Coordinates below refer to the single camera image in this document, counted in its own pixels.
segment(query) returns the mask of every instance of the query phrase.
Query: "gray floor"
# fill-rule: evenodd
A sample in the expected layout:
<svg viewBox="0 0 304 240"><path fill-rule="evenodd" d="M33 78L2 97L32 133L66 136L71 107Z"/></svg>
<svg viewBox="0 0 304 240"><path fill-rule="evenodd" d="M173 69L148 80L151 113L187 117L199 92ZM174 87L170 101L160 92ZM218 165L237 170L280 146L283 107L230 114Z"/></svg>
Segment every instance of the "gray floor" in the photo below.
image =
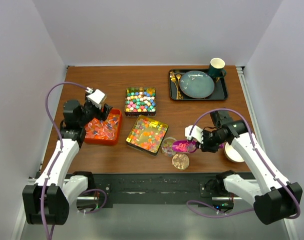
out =
<svg viewBox="0 0 304 240"><path fill-rule="evenodd" d="M237 200L233 211L250 206ZM72 206L65 225L56 226L53 240L287 240L283 221L262 224L254 212L211 219L185 205L117 204L83 216ZM208 208L200 211L215 214ZM45 240L41 225L25 224L21 240Z"/></svg>

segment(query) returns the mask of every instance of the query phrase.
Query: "green cup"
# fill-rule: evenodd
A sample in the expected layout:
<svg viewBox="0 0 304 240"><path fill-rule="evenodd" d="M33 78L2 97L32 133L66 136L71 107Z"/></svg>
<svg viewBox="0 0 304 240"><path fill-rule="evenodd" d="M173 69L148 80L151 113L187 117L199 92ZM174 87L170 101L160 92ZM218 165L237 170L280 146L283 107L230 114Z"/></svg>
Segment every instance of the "green cup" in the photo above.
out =
<svg viewBox="0 0 304 240"><path fill-rule="evenodd" d="M212 79L223 78L226 76L226 71L224 70L224 67L225 62L222 59L212 58L207 74Z"/></svg>

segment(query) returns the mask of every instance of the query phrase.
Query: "orange container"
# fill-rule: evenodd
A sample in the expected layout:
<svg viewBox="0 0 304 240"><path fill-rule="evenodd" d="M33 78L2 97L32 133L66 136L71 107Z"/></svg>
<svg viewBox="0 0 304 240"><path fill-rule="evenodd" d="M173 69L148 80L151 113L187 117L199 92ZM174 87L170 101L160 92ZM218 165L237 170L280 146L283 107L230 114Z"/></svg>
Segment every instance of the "orange container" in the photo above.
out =
<svg viewBox="0 0 304 240"><path fill-rule="evenodd" d="M115 145L120 134L122 114L119 109L112 109L106 121L93 119L85 126L84 142L88 144Z"/></svg>

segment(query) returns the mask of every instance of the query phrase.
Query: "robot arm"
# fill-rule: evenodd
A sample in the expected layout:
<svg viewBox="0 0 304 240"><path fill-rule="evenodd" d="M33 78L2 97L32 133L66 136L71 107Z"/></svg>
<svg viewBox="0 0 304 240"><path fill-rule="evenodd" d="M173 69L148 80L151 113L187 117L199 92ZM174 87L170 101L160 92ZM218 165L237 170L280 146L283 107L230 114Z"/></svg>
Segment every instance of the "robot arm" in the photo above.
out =
<svg viewBox="0 0 304 240"><path fill-rule="evenodd" d="M106 95L100 90L87 88L84 106L75 99L65 102L64 120L60 124L63 148L61 149L60 141L57 141L54 154L42 175L34 185L27 185L23 190L26 219L29 224L43 224L40 198L46 180L44 207L46 220L50 225L63 225L67 220L69 207L77 196L85 190L95 188L91 172L75 172L67 183L64 183L64 179L85 139L85 125L93 118L105 121L112 109L107 104L102 105L105 98Z"/></svg>
<svg viewBox="0 0 304 240"><path fill-rule="evenodd" d="M300 185L296 182L290 183L282 175L252 134L256 148L254 149L243 121L233 121L227 111L213 112L211 118L216 130L207 131L195 126L190 135L192 126L189 126L185 129L187 139L195 139L196 147L202 152L212 153L218 151L221 143L228 142L242 156L258 183L258 186L253 185L233 171L227 171L216 176L211 188L221 194L229 192L243 198L254 207L256 215L266 225L295 214L295 204L280 182L293 193L298 202L302 195ZM257 152L261 154L275 176L267 169Z"/></svg>

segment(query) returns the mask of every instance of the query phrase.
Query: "wooden tabletop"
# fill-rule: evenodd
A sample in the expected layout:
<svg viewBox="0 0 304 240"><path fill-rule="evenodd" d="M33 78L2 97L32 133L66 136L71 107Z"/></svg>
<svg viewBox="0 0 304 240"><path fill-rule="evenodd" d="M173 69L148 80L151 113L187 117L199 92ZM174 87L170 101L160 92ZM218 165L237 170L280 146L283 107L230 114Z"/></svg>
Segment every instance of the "wooden tabletop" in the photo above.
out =
<svg viewBox="0 0 304 240"><path fill-rule="evenodd" d="M91 171L93 173L177 173L170 157L160 151L157 156L135 150L126 145L135 118L124 116L125 89L127 87L156 87L157 114L155 119L169 125L167 137L183 140L185 127L192 125L204 112L215 108L230 108L241 113L248 121L250 116L235 66L226 66L225 81L228 99L224 101L173 101L169 96L168 72L174 68L201 69L207 66L89 66L69 67L65 81L76 82L87 87L100 89L107 95L106 103L120 109L123 114L118 143L115 146L96 144L82 145L74 158L69 173ZM55 122L63 119L63 103L78 99L84 103L84 90L72 85L65 85L58 104ZM213 126L210 116L204 117L198 126ZM42 170L52 156L57 142L57 133L52 129ZM183 172L223 172L234 170L248 172L245 163L230 162L223 149L217 153L201 152L189 154L190 166Z"/></svg>

